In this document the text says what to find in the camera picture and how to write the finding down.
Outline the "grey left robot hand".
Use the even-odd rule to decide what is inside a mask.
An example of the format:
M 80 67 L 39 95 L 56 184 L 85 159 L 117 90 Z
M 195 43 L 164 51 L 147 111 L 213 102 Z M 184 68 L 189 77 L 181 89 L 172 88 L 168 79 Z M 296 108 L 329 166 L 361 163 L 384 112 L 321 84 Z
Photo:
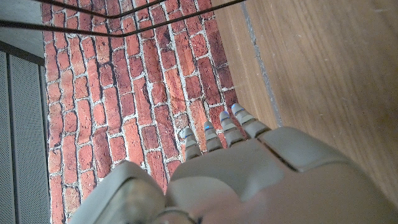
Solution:
M 207 153 L 185 130 L 186 160 L 166 190 L 120 162 L 72 223 L 396 223 L 397 208 L 348 157 L 290 127 L 270 129 L 241 105 L 204 124 Z

